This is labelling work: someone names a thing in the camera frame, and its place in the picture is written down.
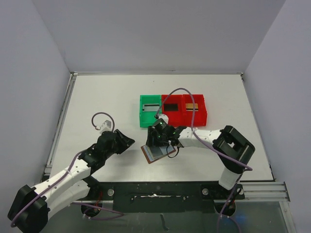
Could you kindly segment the brown leather card holder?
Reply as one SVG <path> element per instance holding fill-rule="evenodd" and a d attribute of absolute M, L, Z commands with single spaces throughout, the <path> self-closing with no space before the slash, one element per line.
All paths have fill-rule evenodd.
<path fill-rule="evenodd" d="M 172 146 L 149 147 L 147 145 L 144 145 L 141 147 L 141 150 L 148 164 L 154 163 L 157 160 L 176 152 L 176 149 Z"/>

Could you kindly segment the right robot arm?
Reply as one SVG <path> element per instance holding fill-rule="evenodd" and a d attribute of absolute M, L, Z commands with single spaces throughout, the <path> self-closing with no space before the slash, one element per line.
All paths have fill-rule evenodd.
<path fill-rule="evenodd" d="M 177 128 L 158 119 L 147 128 L 147 146 L 208 148 L 221 159 L 224 170 L 218 180 L 216 192 L 226 199 L 234 192 L 234 185 L 245 171 L 251 171 L 248 162 L 255 152 L 255 146 L 233 126 L 220 130 L 200 130 L 186 126 Z"/>

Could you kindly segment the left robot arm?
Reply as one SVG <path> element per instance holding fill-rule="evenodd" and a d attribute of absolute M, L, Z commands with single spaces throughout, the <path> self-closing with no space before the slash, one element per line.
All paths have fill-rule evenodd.
<path fill-rule="evenodd" d="M 11 227 L 24 233 L 38 233 L 49 218 L 72 202 L 96 198 L 99 187 L 92 174 L 113 154 L 122 154 L 134 142 L 119 130 L 104 131 L 96 143 L 78 152 L 68 167 L 42 183 L 21 187 L 7 215 Z"/>

